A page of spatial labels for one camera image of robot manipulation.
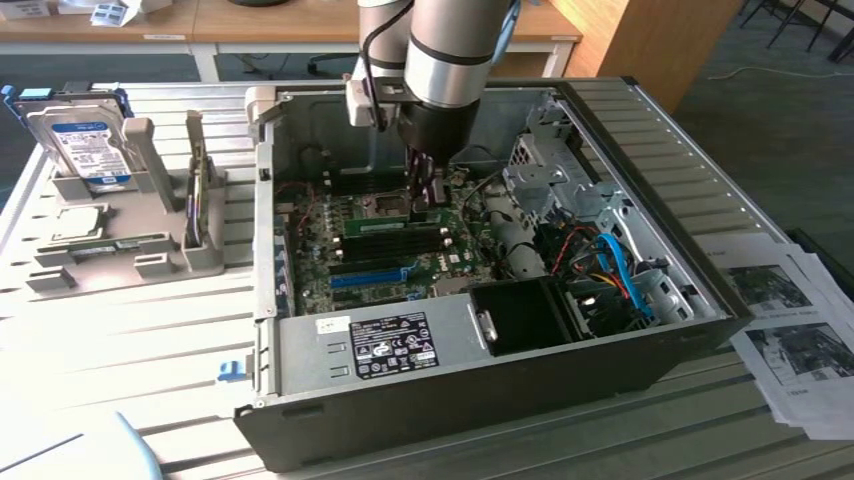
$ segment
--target hard drive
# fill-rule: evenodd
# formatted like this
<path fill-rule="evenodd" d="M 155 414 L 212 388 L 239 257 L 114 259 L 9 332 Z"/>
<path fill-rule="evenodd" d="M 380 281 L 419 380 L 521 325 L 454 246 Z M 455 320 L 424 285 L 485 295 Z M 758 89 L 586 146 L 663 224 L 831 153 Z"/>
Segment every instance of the hard drive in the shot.
<path fill-rule="evenodd" d="M 80 177 L 94 193 L 136 188 L 131 173 L 144 167 L 122 135 L 124 119 L 132 114 L 120 93 L 28 89 L 13 105 L 60 177 Z"/>

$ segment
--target blue pcie slot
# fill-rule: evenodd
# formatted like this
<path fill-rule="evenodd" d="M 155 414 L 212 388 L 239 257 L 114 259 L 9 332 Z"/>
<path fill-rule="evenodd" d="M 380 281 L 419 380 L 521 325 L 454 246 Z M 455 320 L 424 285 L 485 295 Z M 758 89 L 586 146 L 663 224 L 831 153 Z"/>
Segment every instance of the blue pcie slot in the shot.
<path fill-rule="evenodd" d="M 346 277 L 335 277 L 330 279 L 332 288 L 362 287 L 364 285 L 376 285 L 379 283 L 399 283 L 406 280 L 404 270 L 398 268 L 384 272 L 371 272 Z"/>

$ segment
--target paper with images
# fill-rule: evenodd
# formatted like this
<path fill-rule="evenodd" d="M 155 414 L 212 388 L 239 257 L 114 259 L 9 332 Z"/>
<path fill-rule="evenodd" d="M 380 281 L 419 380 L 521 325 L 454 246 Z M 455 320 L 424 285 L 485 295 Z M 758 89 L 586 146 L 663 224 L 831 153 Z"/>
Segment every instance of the paper with images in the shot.
<path fill-rule="evenodd" d="M 730 342 L 775 420 L 854 439 L 854 305 L 815 255 L 765 234 L 698 238 L 757 319 Z"/>

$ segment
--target white desk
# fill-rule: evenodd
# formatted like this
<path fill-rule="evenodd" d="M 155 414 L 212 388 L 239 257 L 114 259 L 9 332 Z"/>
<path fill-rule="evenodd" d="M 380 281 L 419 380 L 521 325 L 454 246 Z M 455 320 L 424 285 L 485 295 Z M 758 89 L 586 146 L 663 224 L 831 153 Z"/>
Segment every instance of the white desk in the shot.
<path fill-rule="evenodd" d="M 156 124 L 170 168 L 190 155 L 183 112 L 204 113 L 210 153 L 230 179 L 222 276 L 52 300 L 55 314 L 15 316 L 28 298 L 16 272 L 27 266 L 11 264 L 32 248 L 23 238 L 40 235 L 39 215 L 55 202 L 40 149 L 0 217 L 4 390 L 25 391 L 68 415 L 119 410 L 180 480 L 282 478 L 218 417 L 234 403 L 220 402 L 214 386 L 220 360 L 239 358 L 254 342 L 254 148 L 243 114 L 251 85 L 123 85 L 135 112 Z M 619 79 L 573 85 L 693 234 L 766 231 L 783 238 L 639 89 Z M 11 350 L 24 341 L 44 349 L 42 364 L 15 362 Z M 722 350 L 677 367 L 646 392 L 284 478 L 806 479 L 851 468 L 853 454 L 850 443 L 810 442 L 801 429 L 774 422 L 737 354 Z"/>

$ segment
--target warning label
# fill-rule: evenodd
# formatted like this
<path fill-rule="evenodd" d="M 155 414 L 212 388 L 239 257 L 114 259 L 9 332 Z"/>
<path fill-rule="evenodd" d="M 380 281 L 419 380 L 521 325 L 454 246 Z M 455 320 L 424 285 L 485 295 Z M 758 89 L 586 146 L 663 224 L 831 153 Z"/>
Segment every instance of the warning label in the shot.
<path fill-rule="evenodd" d="M 363 380 L 439 365 L 424 312 L 352 322 L 350 339 Z"/>

